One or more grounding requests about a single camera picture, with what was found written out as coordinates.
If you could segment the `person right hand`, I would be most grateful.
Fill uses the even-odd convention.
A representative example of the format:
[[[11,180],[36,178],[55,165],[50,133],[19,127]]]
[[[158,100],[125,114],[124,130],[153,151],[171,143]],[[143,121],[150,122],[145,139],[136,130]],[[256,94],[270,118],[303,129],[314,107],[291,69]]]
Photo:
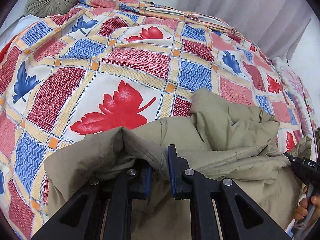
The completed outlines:
[[[319,219],[319,208],[320,208],[319,201],[320,201],[319,196],[311,197],[311,202],[316,207],[316,209],[309,220],[309,225],[312,225],[317,219]],[[293,214],[293,218],[295,220],[301,220],[307,215],[308,215],[308,200],[306,198],[303,198],[299,202],[299,206],[296,207],[296,210]]]

